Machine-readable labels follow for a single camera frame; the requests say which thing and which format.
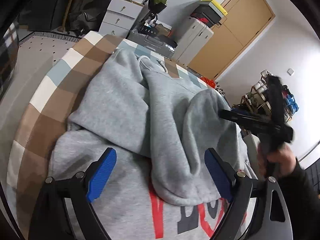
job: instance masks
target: person's arm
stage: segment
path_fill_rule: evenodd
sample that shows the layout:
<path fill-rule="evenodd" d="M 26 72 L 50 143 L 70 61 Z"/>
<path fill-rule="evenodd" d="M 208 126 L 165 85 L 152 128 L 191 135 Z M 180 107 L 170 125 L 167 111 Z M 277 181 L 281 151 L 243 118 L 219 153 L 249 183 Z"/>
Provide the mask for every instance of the person's arm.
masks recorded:
<path fill-rule="evenodd" d="M 278 183 L 289 211 L 293 239 L 320 239 L 320 200 L 289 146 L 285 144 L 282 149 L 270 153 L 267 159 L 280 164 Z M 265 163 L 260 148 L 258 160 L 260 172 L 265 175 Z"/>

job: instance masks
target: wall switch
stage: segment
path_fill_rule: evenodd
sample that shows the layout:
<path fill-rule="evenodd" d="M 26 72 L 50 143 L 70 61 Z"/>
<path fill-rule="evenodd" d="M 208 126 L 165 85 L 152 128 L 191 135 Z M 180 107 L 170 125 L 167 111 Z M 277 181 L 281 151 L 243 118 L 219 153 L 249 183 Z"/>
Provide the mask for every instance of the wall switch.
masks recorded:
<path fill-rule="evenodd" d="M 294 74 L 294 70 L 292 68 L 289 68 L 287 73 L 292 76 Z"/>

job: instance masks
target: metal bolt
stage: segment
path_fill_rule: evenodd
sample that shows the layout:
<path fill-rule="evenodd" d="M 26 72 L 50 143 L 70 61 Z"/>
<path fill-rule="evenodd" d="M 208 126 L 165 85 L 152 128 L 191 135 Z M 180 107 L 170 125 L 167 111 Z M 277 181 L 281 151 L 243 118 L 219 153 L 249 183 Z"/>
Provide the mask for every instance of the metal bolt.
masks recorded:
<path fill-rule="evenodd" d="M 245 172 L 244 171 L 237 171 L 237 176 L 240 178 L 244 178 L 245 177 Z"/>
<path fill-rule="evenodd" d="M 79 171 L 79 172 L 76 173 L 76 178 L 77 179 L 81 179 L 83 177 L 84 177 L 84 172 L 83 171 Z"/>
<path fill-rule="evenodd" d="M 271 183 L 275 183 L 276 182 L 276 179 L 274 177 L 269 177 L 268 180 L 271 182 Z"/>
<path fill-rule="evenodd" d="M 51 183 L 52 181 L 53 181 L 53 178 L 52 178 L 52 177 L 47 177 L 47 178 L 45 179 L 45 182 L 46 182 L 47 184 Z"/>

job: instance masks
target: black sleeve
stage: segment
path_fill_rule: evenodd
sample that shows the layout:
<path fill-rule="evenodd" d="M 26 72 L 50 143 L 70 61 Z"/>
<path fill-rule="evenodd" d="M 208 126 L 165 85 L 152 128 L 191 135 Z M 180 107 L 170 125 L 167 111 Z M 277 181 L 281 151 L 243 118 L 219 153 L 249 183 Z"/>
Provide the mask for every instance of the black sleeve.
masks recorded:
<path fill-rule="evenodd" d="M 298 162 L 292 174 L 278 183 L 288 207 L 293 239 L 320 239 L 320 200 Z"/>

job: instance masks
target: human hand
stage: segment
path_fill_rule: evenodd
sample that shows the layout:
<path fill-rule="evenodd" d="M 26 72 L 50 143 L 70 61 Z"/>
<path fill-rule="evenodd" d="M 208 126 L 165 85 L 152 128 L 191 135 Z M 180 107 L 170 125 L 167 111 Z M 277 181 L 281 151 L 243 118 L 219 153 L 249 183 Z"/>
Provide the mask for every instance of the human hand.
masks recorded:
<path fill-rule="evenodd" d="M 267 160 L 271 163 L 279 163 L 280 164 L 280 174 L 279 177 L 285 177 L 290 175 L 294 168 L 296 167 L 297 160 L 291 151 L 290 147 L 285 143 L 282 148 L 276 150 L 267 155 Z M 265 176 L 266 174 L 266 162 L 262 155 L 261 145 L 258 146 L 258 163 L 259 163 L 259 171 L 261 175 Z"/>

